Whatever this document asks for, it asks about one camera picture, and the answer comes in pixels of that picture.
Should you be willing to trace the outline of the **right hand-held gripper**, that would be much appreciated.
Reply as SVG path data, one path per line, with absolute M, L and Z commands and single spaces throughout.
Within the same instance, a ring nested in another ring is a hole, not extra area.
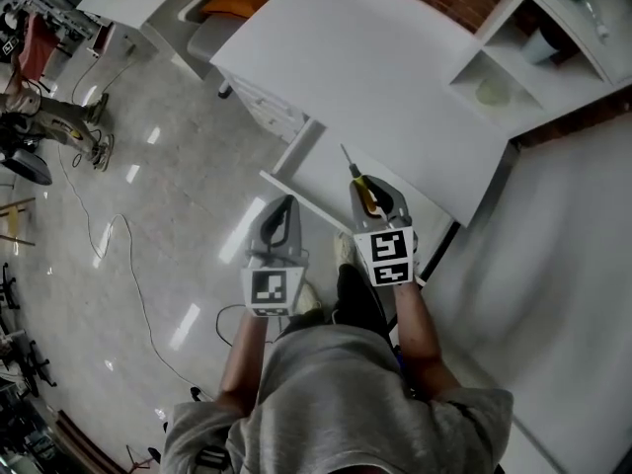
M 368 176 L 350 183 L 354 241 L 374 287 L 415 280 L 416 239 L 403 194 L 389 183 Z

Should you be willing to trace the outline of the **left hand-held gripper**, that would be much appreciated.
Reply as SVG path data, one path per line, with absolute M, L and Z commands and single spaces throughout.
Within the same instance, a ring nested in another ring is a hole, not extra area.
M 256 317 L 296 314 L 307 269 L 304 262 L 289 258 L 302 252 L 299 208 L 294 196 L 278 197 L 265 205 L 249 229 L 248 263 L 240 278 L 244 305 Z

